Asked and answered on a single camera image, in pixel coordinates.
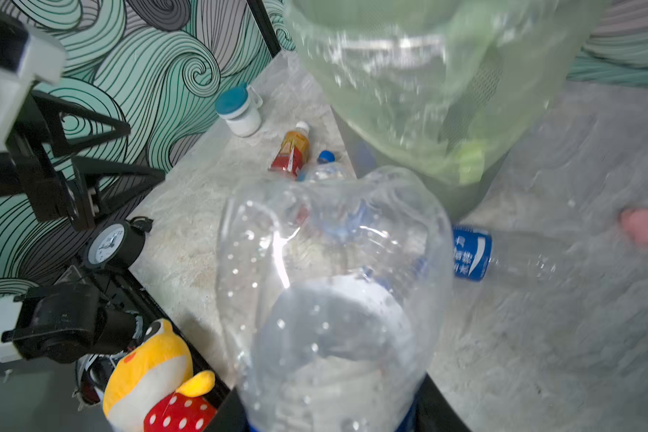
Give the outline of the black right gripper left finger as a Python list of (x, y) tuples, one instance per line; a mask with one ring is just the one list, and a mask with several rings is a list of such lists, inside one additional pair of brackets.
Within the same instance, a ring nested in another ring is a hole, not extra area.
[(246, 413), (236, 390), (219, 407), (204, 432), (246, 432)]

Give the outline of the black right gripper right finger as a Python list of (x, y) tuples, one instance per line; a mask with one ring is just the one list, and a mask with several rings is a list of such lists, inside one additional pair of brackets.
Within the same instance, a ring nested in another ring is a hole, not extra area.
[(427, 374), (418, 391), (416, 413), (418, 432), (470, 432)]

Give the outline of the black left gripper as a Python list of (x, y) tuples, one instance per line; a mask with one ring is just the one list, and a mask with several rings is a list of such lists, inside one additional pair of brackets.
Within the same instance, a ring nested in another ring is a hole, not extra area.
[[(91, 132), (68, 138), (71, 119)], [(127, 122), (33, 90), (26, 97), (5, 148), (0, 149), (0, 197), (24, 194), (38, 221), (66, 218), (75, 230), (95, 228), (94, 216), (111, 214), (162, 183), (162, 169), (98, 158), (73, 157), (75, 179), (68, 180), (51, 163), (55, 157), (126, 137)]]

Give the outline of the small bottle blue white label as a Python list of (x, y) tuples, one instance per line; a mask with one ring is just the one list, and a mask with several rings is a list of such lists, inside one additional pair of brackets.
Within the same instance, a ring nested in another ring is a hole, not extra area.
[(240, 184), (217, 304), (252, 431), (412, 431), (453, 283), (446, 213), (419, 178), (336, 165)]

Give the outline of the grey mesh waste bin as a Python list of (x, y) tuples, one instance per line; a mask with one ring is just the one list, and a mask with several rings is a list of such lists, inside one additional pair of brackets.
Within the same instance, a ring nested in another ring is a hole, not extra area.
[[(446, 142), (447, 150), (458, 148), (460, 140), (465, 140), (470, 123), (496, 92), (502, 76), (502, 57), (495, 48), (485, 53), (480, 68), (473, 75), (468, 87), (450, 106), (444, 124), (439, 130), (439, 140)], [(345, 145), (356, 176), (365, 176), (374, 169), (397, 163), (373, 148), (337, 114), (334, 119)], [(450, 185), (432, 176), (419, 174), (426, 188), (442, 205), (451, 221), (460, 221), (477, 207), (486, 196), (506, 158), (501, 157), (491, 166), (485, 165), (481, 177), (465, 185)]]

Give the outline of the green plastic bin liner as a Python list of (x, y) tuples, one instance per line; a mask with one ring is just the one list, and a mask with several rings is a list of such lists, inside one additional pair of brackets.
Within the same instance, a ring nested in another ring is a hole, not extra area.
[(547, 109), (603, 1), (288, 1), (297, 54), (388, 158), (479, 181)]

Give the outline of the yellow plush toy red dress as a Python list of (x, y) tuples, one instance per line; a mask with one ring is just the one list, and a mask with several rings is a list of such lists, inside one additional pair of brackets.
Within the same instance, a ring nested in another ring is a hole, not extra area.
[(115, 431), (202, 431), (217, 414), (205, 398), (215, 385), (214, 372), (196, 374), (185, 340), (159, 319), (114, 369), (103, 412)]

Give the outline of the black alarm clock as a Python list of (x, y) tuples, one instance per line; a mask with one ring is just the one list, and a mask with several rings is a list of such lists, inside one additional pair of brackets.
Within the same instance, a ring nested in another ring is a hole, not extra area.
[(140, 256), (153, 219), (143, 216), (117, 220), (105, 226), (83, 252), (83, 265), (94, 271), (122, 273)]

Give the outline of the clear bottle blue chinese label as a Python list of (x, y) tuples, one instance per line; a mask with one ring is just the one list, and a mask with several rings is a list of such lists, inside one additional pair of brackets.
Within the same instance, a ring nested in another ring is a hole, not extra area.
[(467, 225), (455, 226), (453, 234), (455, 276), (466, 281), (559, 283), (582, 261), (574, 246), (541, 234)]

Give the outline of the white jar teal lid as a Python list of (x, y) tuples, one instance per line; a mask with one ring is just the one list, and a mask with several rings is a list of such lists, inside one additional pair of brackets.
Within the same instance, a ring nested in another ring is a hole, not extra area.
[(241, 84), (217, 98), (215, 111), (234, 135), (246, 138), (257, 132), (262, 124), (259, 111), (262, 104), (262, 97), (252, 86)]

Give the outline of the red yellow label tea bottle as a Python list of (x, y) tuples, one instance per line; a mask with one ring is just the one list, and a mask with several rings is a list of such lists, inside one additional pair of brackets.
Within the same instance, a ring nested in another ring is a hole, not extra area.
[(281, 147), (269, 170), (292, 178), (300, 176), (311, 154), (311, 128), (307, 122), (297, 122), (295, 127), (284, 135)]

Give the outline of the small pink pig toy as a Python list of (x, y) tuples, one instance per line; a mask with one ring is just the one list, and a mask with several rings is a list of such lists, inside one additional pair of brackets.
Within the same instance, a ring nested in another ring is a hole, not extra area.
[(625, 209), (619, 215), (624, 233), (637, 245), (648, 245), (648, 208)]

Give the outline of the black left corner post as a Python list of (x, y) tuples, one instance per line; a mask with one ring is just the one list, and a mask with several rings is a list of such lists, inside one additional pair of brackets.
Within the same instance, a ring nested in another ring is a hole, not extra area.
[(257, 23), (264, 42), (272, 58), (281, 51), (281, 45), (277, 39), (275, 29), (271, 23), (263, 0), (247, 0), (248, 7)]

